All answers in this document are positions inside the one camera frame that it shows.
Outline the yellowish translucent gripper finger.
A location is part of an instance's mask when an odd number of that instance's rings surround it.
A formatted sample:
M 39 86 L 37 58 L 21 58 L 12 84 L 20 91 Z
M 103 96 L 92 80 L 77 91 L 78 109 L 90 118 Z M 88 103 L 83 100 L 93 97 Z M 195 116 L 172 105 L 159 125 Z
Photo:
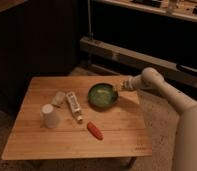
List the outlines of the yellowish translucent gripper finger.
M 114 86 L 113 86 L 113 90 L 114 90 L 115 92 L 120 92 L 120 91 L 122 91 L 122 86 L 121 86 L 121 85 L 114 85 Z

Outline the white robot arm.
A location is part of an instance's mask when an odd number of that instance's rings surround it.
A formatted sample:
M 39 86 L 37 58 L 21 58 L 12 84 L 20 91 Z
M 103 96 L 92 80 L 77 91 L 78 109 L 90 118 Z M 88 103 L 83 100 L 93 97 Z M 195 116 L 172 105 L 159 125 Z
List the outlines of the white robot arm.
M 158 91 L 179 115 L 171 171 L 197 171 L 197 101 L 169 84 L 152 67 L 114 85 L 115 91 L 141 89 Z

